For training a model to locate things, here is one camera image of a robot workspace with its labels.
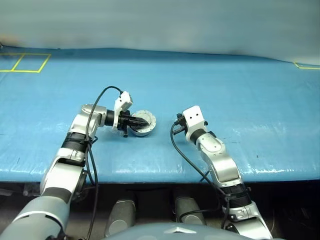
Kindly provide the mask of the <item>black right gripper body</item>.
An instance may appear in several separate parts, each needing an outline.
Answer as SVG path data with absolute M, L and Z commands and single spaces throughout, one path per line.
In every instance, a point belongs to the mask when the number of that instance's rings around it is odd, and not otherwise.
M 186 128 L 187 127 L 187 122 L 186 122 L 186 118 L 183 116 L 182 113 L 177 113 L 176 114 L 177 120 L 175 121 L 175 125 L 179 125 L 182 128 Z

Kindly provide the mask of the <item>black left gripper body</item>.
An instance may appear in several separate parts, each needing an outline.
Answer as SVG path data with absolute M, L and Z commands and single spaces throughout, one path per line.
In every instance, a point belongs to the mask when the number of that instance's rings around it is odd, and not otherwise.
M 118 116 L 117 130 L 123 132 L 123 137 L 128 137 L 128 128 L 130 127 L 131 113 L 129 110 L 121 111 Z

